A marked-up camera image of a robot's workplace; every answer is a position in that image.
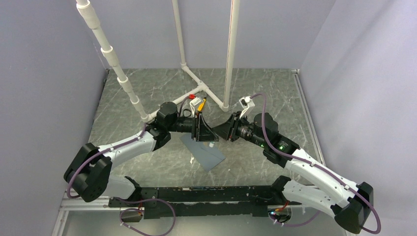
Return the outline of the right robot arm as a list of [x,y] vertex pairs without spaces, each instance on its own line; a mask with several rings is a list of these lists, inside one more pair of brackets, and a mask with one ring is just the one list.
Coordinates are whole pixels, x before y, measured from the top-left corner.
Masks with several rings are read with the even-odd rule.
[[295,172],[313,186],[305,186],[280,176],[271,186],[271,198],[277,204],[298,202],[313,207],[334,218],[343,229],[359,234],[371,213],[373,187],[367,182],[348,180],[311,157],[297,143],[279,134],[278,123],[265,113],[266,134],[273,147],[267,144],[262,130],[262,114],[253,122],[232,113],[228,120],[213,128],[226,141],[243,138],[262,147],[263,155],[280,167]]

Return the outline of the grey-blue envelope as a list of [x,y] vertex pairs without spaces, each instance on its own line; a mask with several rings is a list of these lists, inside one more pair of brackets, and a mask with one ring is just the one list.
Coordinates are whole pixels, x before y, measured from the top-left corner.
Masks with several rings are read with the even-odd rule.
[[215,145],[214,147],[209,146],[211,142],[194,141],[190,134],[182,135],[180,140],[206,172],[209,172],[226,159],[224,154]]

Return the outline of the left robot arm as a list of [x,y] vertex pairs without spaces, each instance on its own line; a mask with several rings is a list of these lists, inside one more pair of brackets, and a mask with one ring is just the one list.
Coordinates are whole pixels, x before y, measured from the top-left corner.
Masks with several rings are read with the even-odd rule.
[[144,153],[156,151],[171,139],[171,133],[189,133],[197,142],[217,142],[219,137],[205,122],[202,114],[181,116],[174,102],[160,106],[155,119],[131,137],[96,147],[83,145],[65,171],[63,178],[68,189],[89,203],[100,196],[122,199],[128,206],[136,206],[142,200],[141,186],[130,177],[113,177],[111,171],[118,165]]

